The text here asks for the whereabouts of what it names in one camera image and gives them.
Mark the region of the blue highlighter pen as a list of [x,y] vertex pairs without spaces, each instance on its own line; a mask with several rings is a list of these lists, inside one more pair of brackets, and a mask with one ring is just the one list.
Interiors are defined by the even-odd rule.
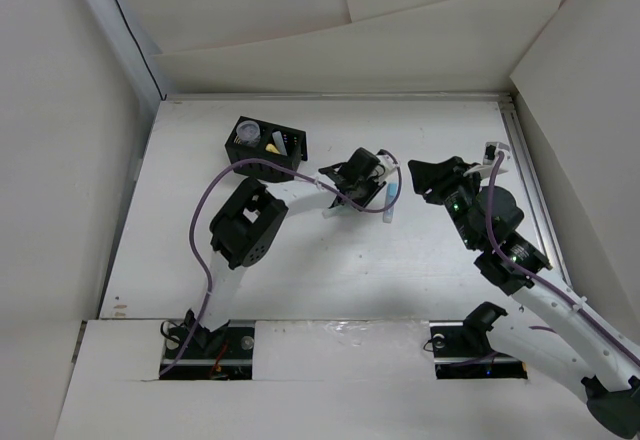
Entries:
[[389,183],[385,195],[385,210],[382,214],[382,221],[385,224],[391,224],[394,218],[394,206],[397,202],[397,196],[400,191],[398,183]]

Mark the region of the green highlighter pen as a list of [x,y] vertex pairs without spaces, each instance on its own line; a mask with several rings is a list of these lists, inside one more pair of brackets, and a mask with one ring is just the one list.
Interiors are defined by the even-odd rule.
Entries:
[[322,211],[322,217],[324,219],[333,218],[336,216],[345,215],[351,212],[351,208],[346,205],[338,205],[331,208],[324,209]]

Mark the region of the orange capped lead case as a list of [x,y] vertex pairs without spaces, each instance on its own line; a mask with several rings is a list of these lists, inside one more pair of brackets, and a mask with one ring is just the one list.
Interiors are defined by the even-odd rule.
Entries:
[[283,156],[287,156],[288,155],[288,151],[287,151],[287,147],[286,147],[286,143],[284,140],[284,136],[283,133],[281,131],[273,131],[272,132],[272,140],[273,140],[273,145],[276,147],[276,149],[278,150],[280,155]]

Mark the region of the yellow highlighter pen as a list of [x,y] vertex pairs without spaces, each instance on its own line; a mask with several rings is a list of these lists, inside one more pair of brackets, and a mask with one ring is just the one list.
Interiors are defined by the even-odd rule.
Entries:
[[280,154],[279,150],[273,144],[267,144],[265,150],[273,154]]

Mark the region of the clear jar of paper clips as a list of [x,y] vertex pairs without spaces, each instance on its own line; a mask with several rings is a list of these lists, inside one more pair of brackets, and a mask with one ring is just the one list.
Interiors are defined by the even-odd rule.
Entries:
[[236,126],[236,142],[255,147],[261,140],[261,127],[255,120],[241,120]]

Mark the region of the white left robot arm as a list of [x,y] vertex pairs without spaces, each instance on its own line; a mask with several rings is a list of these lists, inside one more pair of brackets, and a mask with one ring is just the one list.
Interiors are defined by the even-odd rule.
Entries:
[[242,160],[240,164],[273,167],[292,178],[280,183],[252,177],[241,181],[210,221],[210,261],[205,261],[196,247],[195,229],[209,195],[231,168],[214,178],[196,206],[189,244],[203,268],[206,285],[199,309],[185,315],[187,336],[182,347],[191,347],[205,357],[222,347],[221,330],[231,319],[230,307],[241,280],[268,253],[286,219],[315,210],[325,217],[345,211],[384,213],[390,208],[373,208],[371,202],[387,185],[389,176],[402,179],[399,161],[386,150],[373,154],[359,148],[348,161],[322,168],[313,176],[263,159]]

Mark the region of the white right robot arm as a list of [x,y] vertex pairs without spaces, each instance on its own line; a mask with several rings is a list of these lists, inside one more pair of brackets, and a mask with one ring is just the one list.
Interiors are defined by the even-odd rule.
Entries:
[[541,276],[549,260],[518,233],[524,213],[496,184],[504,160],[498,152],[483,164],[459,157],[408,163],[414,192],[445,208],[464,246],[478,252],[481,275],[546,324],[518,327],[505,309],[485,302],[465,318],[462,341],[473,353],[491,348],[531,364],[578,397],[607,431],[633,439],[639,434],[639,345],[563,280]]

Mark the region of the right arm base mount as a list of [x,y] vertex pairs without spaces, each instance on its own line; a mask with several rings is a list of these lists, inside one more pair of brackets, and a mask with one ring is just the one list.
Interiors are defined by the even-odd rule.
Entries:
[[484,302],[462,320],[431,321],[423,351],[433,357],[436,378],[527,380],[525,364],[494,350],[487,337],[493,324],[506,316],[502,307]]

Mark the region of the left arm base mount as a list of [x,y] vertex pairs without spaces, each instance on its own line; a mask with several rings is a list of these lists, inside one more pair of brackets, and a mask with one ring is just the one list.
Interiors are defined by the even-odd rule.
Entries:
[[202,326],[185,343],[195,325],[189,310],[181,321],[165,320],[160,380],[247,381],[252,379],[255,321],[229,321],[215,331]]

